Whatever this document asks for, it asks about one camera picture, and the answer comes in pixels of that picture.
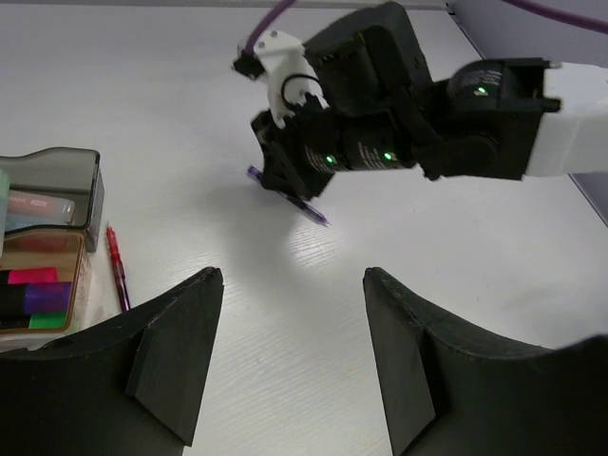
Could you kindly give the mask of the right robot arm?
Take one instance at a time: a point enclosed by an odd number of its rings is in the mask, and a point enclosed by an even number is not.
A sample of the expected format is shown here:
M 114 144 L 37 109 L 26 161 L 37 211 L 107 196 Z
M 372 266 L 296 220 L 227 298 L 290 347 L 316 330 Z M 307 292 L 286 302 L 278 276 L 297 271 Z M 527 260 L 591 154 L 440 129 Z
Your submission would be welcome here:
M 405 8 L 359 9 L 305 42 L 243 50 L 268 79 L 252 121 L 260 184 L 309 201 L 334 175 L 518 181 L 607 168 L 607 71 L 543 58 L 483 59 L 436 81 Z

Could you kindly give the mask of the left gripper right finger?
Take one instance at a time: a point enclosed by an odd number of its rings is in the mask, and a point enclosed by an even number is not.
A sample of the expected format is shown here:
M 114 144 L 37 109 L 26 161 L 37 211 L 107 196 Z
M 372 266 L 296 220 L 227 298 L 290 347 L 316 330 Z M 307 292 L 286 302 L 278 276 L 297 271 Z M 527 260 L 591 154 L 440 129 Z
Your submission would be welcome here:
M 603 455 L 607 338 L 551 350 L 476 326 L 381 268 L 363 278 L 395 455 Z

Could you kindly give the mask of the orange pastel marker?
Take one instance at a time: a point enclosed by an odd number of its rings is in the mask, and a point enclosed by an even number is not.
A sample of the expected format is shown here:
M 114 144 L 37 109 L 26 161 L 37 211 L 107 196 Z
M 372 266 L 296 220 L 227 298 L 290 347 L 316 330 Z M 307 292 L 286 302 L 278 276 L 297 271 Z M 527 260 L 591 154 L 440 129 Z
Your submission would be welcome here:
M 72 222 L 75 202 L 70 199 L 34 194 L 17 190 L 9 191 L 8 213 Z

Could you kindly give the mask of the purple marker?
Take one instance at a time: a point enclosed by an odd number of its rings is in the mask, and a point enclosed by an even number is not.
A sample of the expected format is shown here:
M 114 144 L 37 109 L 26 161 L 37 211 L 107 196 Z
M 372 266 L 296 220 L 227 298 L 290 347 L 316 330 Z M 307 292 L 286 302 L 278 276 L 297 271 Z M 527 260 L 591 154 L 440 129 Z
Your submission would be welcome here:
M 2 284 L 1 316 L 66 312 L 71 296 L 70 282 Z

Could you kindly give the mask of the light green marker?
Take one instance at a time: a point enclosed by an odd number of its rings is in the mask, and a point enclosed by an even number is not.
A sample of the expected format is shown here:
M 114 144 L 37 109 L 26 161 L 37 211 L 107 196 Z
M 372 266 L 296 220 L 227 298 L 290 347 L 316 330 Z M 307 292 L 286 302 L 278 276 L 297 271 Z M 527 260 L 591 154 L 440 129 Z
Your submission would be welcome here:
M 0 238 L 4 239 L 10 198 L 10 175 L 0 170 Z

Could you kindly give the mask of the pink black highlighter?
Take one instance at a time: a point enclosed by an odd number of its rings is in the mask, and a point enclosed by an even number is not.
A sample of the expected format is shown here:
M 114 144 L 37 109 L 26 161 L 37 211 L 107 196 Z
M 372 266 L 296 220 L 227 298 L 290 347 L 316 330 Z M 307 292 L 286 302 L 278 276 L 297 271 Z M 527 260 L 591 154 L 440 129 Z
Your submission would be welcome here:
M 11 269 L 0 271 L 1 285 L 30 283 L 54 283 L 58 281 L 57 270 L 53 267 L 32 269 Z

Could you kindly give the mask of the purple ink pen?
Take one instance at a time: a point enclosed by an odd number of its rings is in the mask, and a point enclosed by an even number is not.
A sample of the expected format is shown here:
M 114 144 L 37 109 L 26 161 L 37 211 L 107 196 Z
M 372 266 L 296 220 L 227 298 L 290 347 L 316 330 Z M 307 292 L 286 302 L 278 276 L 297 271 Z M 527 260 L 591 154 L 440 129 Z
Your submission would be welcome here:
M 250 165 L 248 167 L 247 176 L 256 181 L 258 184 L 262 184 L 262 172 L 254 166 Z M 288 201 L 293 206 L 297 207 L 306 217 L 315 223 L 322 226 L 330 225 L 328 219 L 322 213 L 314 209 L 309 203 L 303 201 L 302 199 L 287 195 L 279 190 L 274 190 L 274 193 Z

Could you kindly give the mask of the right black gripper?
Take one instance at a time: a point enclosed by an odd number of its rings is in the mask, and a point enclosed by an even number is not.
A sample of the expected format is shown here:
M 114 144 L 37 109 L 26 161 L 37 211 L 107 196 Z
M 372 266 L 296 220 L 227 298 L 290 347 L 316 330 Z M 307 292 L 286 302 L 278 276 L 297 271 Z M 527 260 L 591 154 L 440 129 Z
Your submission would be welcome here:
M 278 127 L 266 110 L 251 122 L 262 151 L 261 185 L 300 200 L 319 197 L 337 173 L 409 166 L 409 136 L 390 115 L 350 118 L 326 109 Z

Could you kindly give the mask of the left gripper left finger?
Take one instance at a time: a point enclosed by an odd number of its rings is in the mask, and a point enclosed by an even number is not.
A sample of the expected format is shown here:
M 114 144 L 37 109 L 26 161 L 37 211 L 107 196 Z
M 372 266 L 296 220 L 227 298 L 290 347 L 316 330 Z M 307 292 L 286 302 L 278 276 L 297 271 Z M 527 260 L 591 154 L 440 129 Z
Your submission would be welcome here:
M 223 299 L 205 268 L 40 349 L 1 355 L 5 455 L 180 455 L 195 438 Z

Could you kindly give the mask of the green black highlighter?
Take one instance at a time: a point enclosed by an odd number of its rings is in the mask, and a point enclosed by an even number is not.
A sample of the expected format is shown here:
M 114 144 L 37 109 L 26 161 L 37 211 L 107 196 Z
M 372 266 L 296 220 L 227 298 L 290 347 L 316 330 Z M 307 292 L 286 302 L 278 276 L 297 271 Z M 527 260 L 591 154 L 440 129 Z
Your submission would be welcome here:
M 67 320 L 66 313 L 37 313 L 28 316 L 2 317 L 2 331 L 57 330 Z

